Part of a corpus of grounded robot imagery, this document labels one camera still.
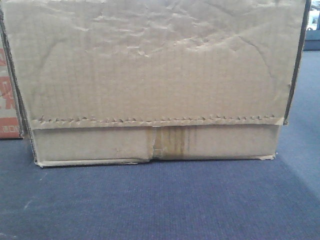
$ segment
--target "brown tape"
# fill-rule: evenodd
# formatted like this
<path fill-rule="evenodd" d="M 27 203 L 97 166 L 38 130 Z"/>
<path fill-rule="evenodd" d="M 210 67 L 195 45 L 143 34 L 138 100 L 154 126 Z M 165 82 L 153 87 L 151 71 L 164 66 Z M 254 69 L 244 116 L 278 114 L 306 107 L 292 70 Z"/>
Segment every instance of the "brown tape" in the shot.
<path fill-rule="evenodd" d="M 151 145 L 153 159 L 183 159 L 185 153 L 185 127 L 153 127 Z"/>

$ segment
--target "cardboard box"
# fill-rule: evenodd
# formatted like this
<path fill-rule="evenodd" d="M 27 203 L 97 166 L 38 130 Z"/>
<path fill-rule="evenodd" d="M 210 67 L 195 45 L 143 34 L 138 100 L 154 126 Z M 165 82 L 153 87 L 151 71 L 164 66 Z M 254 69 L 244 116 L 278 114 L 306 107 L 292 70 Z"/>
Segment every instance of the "cardboard box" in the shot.
<path fill-rule="evenodd" d="M 1 1 L 36 163 L 272 159 L 309 6 Z"/>
<path fill-rule="evenodd" d="M 19 106 L 15 104 L 5 50 L 0 40 L 0 139 L 22 137 L 19 109 L 16 108 Z"/>

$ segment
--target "torn cardboard edge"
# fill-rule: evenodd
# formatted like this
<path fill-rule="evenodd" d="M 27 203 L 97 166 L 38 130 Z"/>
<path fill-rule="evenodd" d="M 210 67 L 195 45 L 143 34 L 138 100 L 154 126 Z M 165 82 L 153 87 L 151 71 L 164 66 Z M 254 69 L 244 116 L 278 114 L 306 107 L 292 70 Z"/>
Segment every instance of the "torn cardboard edge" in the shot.
<path fill-rule="evenodd" d="M 287 106 L 284 114 L 283 125 L 288 125 L 290 108 L 291 108 L 291 104 L 292 104 L 295 89 L 296 89 L 296 84 L 297 84 L 297 79 L 298 79 L 298 74 L 299 74 L 299 69 L 301 64 L 301 58 L 302 58 L 304 45 L 305 45 L 305 36 L 306 36 L 306 30 L 308 26 L 310 7 L 311 7 L 311 0 L 306 0 L 303 19 L 302 19 L 302 25 L 301 25 L 301 31 L 300 31 L 299 45 L 296 53 L 295 65 L 294 65 L 293 76 L 291 81 L 291 88 L 290 88 L 289 98 L 288 98 L 288 102 L 287 102 Z"/>
<path fill-rule="evenodd" d="M 24 133 L 27 132 L 27 130 L 25 129 L 25 126 L 27 126 L 27 118 L 24 117 L 25 116 L 24 107 L 23 107 L 24 104 L 21 98 L 20 90 L 18 87 L 16 75 L 15 75 L 15 68 L 14 68 L 14 63 L 12 60 L 10 46 L 9 46 L 9 42 L 6 34 L 6 27 L 4 24 L 4 13 L 2 12 L 2 9 L 0 9 L 0 28 L 1 28 L 0 35 L 2 39 L 4 55 L 5 55 L 7 70 L 9 74 L 10 83 L 11 83 L 11 90 L 12 90 L 14 104 L 15 104 L 15 113 L 16 113 L 16 118 L 17 118 L 18 127 L 19 127 L 18 137 L 23 138 Z"/>
<path fill-rule="evenodd" d="M 128 120 L 109 119 L 98 121 L 95 118 L 70 120 L 31 120 L 32 129 L 65 129 L 65 128 L 107 128 L 107 127 L 165 127 L 165 126 L 201 126 L 201 125 L 283 125 L 283 117 L 274 116 L 237 116 L 237 117 L 185 117 L 184 119 L 168 118 L 168 120 Z"/>

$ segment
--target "cardboard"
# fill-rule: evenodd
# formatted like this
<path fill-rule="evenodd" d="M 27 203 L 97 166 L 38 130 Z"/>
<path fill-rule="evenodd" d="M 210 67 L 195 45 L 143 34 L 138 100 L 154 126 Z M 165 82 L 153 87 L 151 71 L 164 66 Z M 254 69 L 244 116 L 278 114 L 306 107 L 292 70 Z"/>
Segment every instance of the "cardboard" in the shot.
<path fill-rule="evenodd" d="M 16 105 L 2 39 L 0 40 L 0 139 L 22 137 L 19 105 Z"/>
<path fill-rule="evenodd" d="M 2 1 L 37 164 L 273 158 L 308 4 Z"/>

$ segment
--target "blue carpet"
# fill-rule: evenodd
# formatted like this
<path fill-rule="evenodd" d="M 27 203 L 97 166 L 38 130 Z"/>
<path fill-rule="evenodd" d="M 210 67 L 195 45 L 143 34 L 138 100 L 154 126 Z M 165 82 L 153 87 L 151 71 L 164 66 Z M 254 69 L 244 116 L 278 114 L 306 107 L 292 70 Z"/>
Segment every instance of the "blue carpet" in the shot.
<path fill-rule="evenodd" d="M 0 240 L 320 240 L 320 52 L 275 160 L 40 169 L 0 141 Z"/>

